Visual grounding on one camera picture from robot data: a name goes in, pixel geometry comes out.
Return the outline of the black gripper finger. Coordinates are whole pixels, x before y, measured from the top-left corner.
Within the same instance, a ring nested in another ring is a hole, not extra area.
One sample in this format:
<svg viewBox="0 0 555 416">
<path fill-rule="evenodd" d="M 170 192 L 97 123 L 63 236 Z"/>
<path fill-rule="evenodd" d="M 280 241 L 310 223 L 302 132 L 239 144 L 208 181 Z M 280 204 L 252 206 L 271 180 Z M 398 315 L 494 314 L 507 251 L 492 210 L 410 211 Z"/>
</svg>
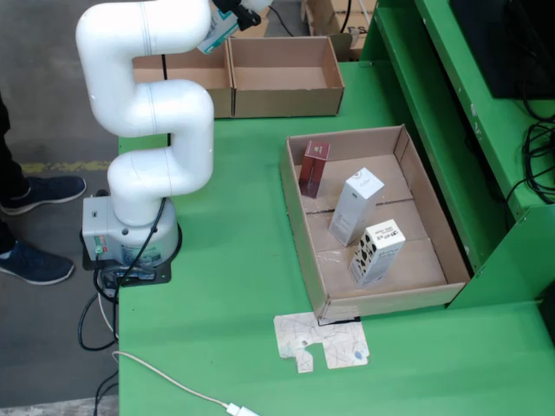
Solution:
<svg viewBox="0 0 555 416">
<path fill-rule="evenodd" d="M 260 15 L 255 11 L 248 10 L 240 0 L 213 0 L 212 2 L 222 13 L 231 12 L 237 18 L 239 30 L 247 30 L 261 23 Z"/>
</svg>

